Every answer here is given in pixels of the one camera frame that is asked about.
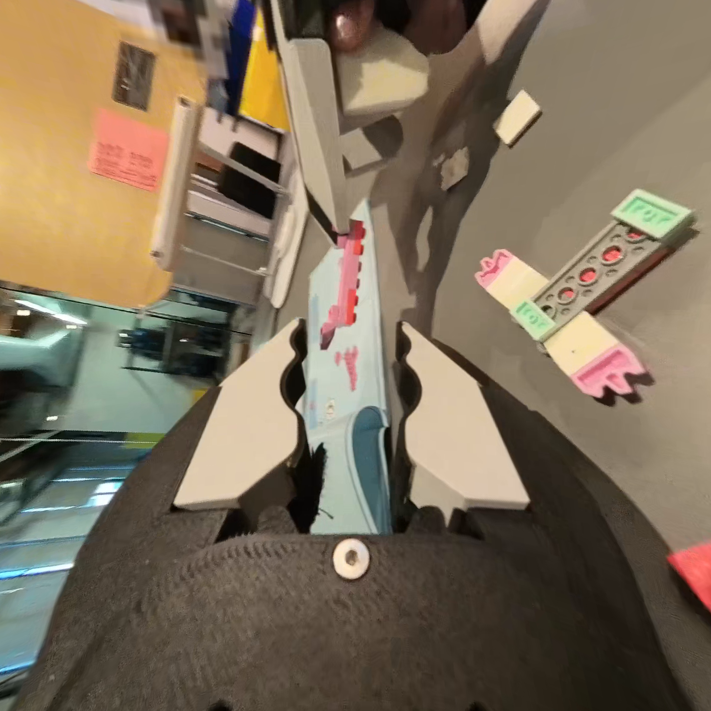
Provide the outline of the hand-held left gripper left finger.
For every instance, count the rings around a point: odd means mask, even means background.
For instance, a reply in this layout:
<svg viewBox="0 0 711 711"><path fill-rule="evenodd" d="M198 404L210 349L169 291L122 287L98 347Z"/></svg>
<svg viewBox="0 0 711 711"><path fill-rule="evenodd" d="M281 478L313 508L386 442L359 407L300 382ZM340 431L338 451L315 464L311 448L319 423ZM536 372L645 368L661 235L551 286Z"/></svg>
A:
<svg viewBox="0 0 711 711"><path fill-rule="evenodd" d="M296 496L308 458L297 404L306 391L307 327L291 320L229 375L177 489L181 510L263 511Z"/></svg>

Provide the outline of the open pale blue instruction booklet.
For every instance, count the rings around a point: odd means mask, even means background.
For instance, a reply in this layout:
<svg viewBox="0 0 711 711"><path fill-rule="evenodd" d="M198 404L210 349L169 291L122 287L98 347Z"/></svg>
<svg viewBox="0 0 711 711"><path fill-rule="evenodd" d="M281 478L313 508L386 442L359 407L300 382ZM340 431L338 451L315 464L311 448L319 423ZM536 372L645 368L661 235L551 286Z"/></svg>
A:
<svg viewBox="0 0 711 711"><path fill-rule="evenodd" d="M355 324L338 328L326 351L319 345L335 304L341 253L333 245L308 282L306 392L301 400L308 443L325 456L323 485L311 527L326 535L377 535L393 529L388 447L390 411L370 201L351 220L365 226Z"/></svg>

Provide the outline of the black label plate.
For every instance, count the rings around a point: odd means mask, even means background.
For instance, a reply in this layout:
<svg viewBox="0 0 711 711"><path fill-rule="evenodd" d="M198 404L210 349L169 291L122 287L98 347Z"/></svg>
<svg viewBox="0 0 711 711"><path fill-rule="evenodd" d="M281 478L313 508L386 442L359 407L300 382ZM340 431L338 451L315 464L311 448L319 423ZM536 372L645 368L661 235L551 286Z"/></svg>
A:
<svg viewBox="0 0 711 711"><path fill-rule="evenodd" d="M132 109L147 112L155 64L155 53L121 41L114 71L112 100Z"/></svg>

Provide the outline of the pink sticky note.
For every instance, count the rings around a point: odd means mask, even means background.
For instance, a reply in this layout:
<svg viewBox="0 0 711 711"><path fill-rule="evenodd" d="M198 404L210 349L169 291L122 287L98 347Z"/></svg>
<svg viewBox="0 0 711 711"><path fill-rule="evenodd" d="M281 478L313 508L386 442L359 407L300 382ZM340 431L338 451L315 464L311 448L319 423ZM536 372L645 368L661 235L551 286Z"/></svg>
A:
<svg viewBox="0 0 711 711"><path fill-rule="evenodd" d="M164 170L169 135L140 121L99 109L87 167L93 174L155 192Z"/></svg>

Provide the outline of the small red brick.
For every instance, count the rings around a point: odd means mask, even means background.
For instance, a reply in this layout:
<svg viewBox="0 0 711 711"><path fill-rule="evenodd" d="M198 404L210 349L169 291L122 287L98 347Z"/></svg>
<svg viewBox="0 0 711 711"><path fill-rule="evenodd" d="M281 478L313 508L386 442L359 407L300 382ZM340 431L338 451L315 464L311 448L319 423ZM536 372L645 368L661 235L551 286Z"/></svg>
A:
<svg viewBox="0 0 711 711"><path fill-rule="evenodd" d="M671 553L667 561L710 611L710 541Z"/></svg>

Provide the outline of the wooden top white stand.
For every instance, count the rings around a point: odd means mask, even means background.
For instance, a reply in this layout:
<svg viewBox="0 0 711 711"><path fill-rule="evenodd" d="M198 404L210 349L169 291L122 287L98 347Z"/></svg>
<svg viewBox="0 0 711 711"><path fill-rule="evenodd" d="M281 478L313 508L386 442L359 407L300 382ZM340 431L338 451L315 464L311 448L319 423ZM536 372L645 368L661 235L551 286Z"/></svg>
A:
<svg viewBox="0 0 711 711"><path fill-rule="evenodd" d="M156 55L148 111L111 98L121 41ZM236 167L207 108L198 49L163 41L81 1L1 2L1 280L140 309L172 288L280 307L303 236L301 179L248 178L277 191L268 220L197 175ZM89 171L99 109L168 133L158 189Z"/></svg>

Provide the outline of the white smooth tile brick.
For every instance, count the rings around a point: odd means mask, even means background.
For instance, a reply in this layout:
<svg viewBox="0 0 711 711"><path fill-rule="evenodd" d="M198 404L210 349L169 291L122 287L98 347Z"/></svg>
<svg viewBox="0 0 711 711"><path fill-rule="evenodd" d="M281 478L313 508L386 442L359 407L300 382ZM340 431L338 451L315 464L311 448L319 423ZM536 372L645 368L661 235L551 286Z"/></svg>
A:
<svg viewBox="0 0 711 711"><path fill-rule="evenodd" d="M520 90L494 121L494 132L503 145L511 148L535 124L542 113L543 110L538 102L528 92Z"/></svg>

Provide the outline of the winged grey mint brick assembly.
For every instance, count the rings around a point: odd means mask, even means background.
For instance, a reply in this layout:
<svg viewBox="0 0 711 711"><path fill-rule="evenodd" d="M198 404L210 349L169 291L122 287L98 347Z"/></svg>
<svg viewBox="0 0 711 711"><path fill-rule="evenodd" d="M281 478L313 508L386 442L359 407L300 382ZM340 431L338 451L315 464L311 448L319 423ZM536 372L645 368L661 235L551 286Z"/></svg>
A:
<svg viewBox="0 0 711 711"><path fill-rule="evenodd" d="M696 218L636 189L553 277L501 248L481 260L474 279L584 395L632 397L648 369L595 315L680 249Z"/></svg>

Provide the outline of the pale studded plate brick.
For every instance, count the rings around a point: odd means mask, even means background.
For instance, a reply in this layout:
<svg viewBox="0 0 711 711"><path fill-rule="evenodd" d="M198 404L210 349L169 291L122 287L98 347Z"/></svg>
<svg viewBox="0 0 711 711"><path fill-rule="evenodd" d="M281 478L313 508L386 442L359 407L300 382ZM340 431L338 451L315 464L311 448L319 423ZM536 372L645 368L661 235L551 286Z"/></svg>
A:
<svg viewBox="0 0 711 711"><path fill-rule="evenodd" d="M446 158L440 169L440 187L444 192L449 191L464 178L467 177L470 165L468 147L456 150L449 158Z"/></svg>

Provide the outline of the person's right hand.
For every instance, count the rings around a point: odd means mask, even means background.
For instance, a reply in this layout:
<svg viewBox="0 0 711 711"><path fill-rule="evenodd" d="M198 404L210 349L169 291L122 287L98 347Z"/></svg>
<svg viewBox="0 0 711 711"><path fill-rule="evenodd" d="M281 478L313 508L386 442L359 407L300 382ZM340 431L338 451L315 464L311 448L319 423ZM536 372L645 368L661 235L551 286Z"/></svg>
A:
<svg viewBox="0 0 711 711"><path fill-rule="evenodd" d="M325 1L328 43L354 53L378 26L408 40L425 56L456 48L485 1Z"/></svg>

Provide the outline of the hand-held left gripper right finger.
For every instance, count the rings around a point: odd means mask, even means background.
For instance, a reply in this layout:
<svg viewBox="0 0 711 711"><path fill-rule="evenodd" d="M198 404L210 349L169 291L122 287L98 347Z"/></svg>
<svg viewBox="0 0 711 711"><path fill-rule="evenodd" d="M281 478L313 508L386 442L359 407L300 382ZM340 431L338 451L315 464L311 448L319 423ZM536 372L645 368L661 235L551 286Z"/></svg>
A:
<svg viewBox="0 0 711 711"><path fill-rule="evenodd" d="M529 494L477 379L405 321L396 329L396 362L403 502L444 517L526 510Z"/></svg>

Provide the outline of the pink brick assembly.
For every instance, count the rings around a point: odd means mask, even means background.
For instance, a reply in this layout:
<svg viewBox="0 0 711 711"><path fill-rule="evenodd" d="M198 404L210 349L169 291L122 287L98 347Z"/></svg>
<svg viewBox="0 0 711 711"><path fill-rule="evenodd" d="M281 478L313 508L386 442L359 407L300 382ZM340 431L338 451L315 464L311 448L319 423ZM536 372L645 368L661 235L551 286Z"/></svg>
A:
<svg viewBox="0 0 711 711"><path fill-rule="evenodd" d="M351 220L350 231L337 236L336 249L341 253L340 280L336 302L328 310L327 319L321 327L319 345L322 351L329 348L337 329L356 322L364 238L365 226L362 220Z"/></svg>

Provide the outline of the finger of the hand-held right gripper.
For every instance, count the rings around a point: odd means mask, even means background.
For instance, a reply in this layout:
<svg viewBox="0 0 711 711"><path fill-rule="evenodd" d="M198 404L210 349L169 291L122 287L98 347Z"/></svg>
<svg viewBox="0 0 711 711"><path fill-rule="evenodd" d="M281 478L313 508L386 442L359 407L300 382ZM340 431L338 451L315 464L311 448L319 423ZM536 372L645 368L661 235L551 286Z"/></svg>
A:
<svg viewBox="0 0 711 711"><path fill-rule="evenodd" d="M392 114L428 90L430 64L404 36L374 27L364 44L334 59L344 115Z"/></svg>
<svg viewBox="0 0 711 711"><path fill-rule="evenodd" d="M293 1L269 1L291 132L309 208L333 235L350 230L333 57L321 37L299 37Z"/></svg>

